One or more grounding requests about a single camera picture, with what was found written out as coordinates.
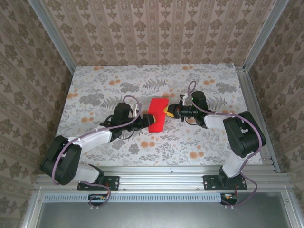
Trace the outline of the aluminium side rail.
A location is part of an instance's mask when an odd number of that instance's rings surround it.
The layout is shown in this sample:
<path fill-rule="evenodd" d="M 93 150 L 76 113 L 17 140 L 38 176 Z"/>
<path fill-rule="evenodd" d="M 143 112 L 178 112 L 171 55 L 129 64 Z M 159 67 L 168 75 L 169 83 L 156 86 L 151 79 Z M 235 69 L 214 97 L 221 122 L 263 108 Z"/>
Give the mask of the aluminium side rail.
<path fill-rule="evenodd" d="M 265 166 L 272 164 L 275 172 L 281 172 L 249 73 L 242 66 L 235 66 L 235 70 L 247 109 L 266 138 L 266 144 L 260 151 L 262 162 Z"/>

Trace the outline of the grey metal panel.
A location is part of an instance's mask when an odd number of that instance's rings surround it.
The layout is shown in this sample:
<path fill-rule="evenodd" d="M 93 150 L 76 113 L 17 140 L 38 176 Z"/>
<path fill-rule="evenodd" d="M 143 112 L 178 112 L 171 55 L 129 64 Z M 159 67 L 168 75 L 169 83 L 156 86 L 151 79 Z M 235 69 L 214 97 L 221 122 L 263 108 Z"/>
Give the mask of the grey metal panel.
<path fill-rule="evenodd" d="M 21 228 L 304 228 L 295 195 L 257 193 L 241 206 L 206 202 L 45 202 L 33 195 Z"/>

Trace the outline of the aluminium frame post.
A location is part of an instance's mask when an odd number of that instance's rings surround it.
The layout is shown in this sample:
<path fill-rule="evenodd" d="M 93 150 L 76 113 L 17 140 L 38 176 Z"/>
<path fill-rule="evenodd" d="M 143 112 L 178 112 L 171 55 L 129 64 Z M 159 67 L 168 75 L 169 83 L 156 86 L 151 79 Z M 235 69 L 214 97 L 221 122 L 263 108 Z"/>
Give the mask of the aluminium frame post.
<path fill-rule="evenodd" d="M 67 68 L 73 75 L 76 68 L 76 62 L 72 58 L 72 55 L 69 52 L 69 48 L 62 39 L 60 31 L 58 28 L 56 28 L 55 23 L 51 18 L 51 15 L 47 11 L 47 8 L 40 0 L 29 0 L 29 3 L 37 14 L 39 20 L 41 21 L 44 29 L 48 33 L 52 42 L 54 43 Z"/>
<path fill-rule="evenodd" d="M 267 39 L 269 38 L 271 32 L 273 31 L 276 23 L 278 22 L 281 14 L 285 10 L 289 0 L 275 0 L 275 3 L 272 9 L 267 16 L 260 33 L 258 34 L 253 46 L 243 64 L 243 70 L 248 72 L 252 67 L 253 63 L 257 59 L 258 55 L 260 54 L 264 44 L 266 43 Z"/>

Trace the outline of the floral patterned table cover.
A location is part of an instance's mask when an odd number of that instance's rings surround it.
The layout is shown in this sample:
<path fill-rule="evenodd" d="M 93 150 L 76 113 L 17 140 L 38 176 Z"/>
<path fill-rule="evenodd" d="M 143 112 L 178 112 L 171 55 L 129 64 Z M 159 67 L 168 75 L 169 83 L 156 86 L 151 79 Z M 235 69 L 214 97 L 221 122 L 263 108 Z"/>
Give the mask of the floral patterned table cover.
<path fill-rule="evenodd" d="M 118 103 L 142 103 L 152 98 L 179 102 L 191 81 L 204 92 L 209 109 L 240 113 L 247 109 L 233 64 L 146 65 L 78 67 L 73 75 L 57 130 L 64 137 L 80 136 L 112 115 Z M 232 153 L 226 132 L 204 129 L 194 119 L 167 117 L 160 133 L 147 129 L 124 132 L 120 139 L 81 156 L 95 166 L 222 165 Z"/>

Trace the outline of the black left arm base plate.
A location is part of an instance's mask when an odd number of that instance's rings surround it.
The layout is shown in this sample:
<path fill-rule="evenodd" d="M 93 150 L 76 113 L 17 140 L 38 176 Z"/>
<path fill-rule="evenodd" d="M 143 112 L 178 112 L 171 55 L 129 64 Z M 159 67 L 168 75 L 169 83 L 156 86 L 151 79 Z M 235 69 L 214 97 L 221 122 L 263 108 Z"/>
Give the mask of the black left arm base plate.
<path fill-rule="evenodd" d="M 107 186 L 111 191 L 118 191 L 120 183 L 120 177 L 119 176 L 102 176 L 98 177 L 97 180 L 94 183 L 91 183 L 90 185 L 85 183 L 78 183 L 77 190 L 78 191 L 102 191 L 106 190 L 103 187 L 100 187 L 100 185 Z"/>

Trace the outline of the aluminium base beam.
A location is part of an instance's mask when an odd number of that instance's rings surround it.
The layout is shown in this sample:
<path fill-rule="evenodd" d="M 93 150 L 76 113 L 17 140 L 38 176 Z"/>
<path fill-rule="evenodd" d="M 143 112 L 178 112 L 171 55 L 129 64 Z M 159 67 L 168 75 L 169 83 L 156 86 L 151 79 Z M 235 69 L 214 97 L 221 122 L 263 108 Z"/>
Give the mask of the aluminium base beam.
<path fill-rule="evenodd" d="M 120 177 L 119 192 L 203 192 L 203 176 L 216 175 L 219 166 L 103 167 Z M 280 192 L 291 187 L 288 175 L 273 165 L 249 165 L 243 173 L 255 181 L 258 192 Z"/>

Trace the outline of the small electronics board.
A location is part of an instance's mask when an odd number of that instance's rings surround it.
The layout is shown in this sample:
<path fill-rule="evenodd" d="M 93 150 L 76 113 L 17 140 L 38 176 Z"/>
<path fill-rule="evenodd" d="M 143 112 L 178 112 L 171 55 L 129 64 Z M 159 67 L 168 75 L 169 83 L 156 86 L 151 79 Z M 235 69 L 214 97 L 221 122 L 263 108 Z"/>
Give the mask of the small electronics board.
<path fill-rule="evenodd" d="M 224 206 L 233 206 L 237 203 L 238 195 L 236 193 L 228 194 L 228 193 L 221 193 L 221 205 Z"/>
<path fill-rule="evenodd" d="M 107 199 L 107 194 L 89 194 L 88 204 L 93 207 L 100 207 Z"/>

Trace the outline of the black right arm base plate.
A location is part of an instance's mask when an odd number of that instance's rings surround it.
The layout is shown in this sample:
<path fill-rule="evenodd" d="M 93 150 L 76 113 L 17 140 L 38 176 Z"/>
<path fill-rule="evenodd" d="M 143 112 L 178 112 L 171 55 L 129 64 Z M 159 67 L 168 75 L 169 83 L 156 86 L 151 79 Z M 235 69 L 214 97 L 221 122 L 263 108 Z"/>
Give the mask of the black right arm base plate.
<path fill-rule="evenodd" d="M 227 178 L 220 175 L 203 176 L 204 190 L 247 190 L 245 178 L 238 175 L 233 178 Z"/>

